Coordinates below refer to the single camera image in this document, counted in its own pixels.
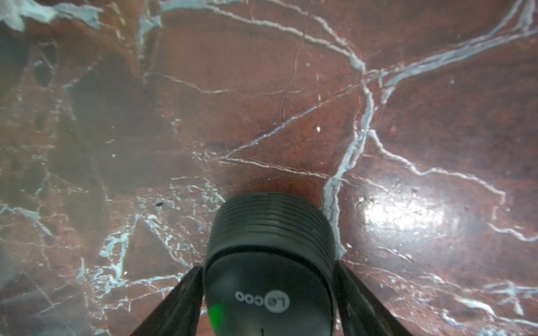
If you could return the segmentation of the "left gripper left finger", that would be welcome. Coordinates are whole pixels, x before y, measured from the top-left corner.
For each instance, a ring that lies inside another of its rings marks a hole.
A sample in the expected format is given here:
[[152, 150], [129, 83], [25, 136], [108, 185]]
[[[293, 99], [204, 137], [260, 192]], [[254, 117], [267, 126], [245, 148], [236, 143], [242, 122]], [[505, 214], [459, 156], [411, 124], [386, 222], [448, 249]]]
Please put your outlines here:
[[195, 266], [131, 336], [196, 335], [203, 295], [203, 267]]

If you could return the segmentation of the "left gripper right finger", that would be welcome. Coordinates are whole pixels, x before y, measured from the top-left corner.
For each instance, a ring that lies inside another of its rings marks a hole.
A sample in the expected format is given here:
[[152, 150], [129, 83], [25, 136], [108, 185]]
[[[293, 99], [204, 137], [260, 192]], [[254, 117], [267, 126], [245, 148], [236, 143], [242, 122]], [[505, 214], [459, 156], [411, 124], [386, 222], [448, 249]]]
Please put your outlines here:
[[333, 272], [333, 291], [345, 336], [411, 336], [352, 270], [340, 261]]

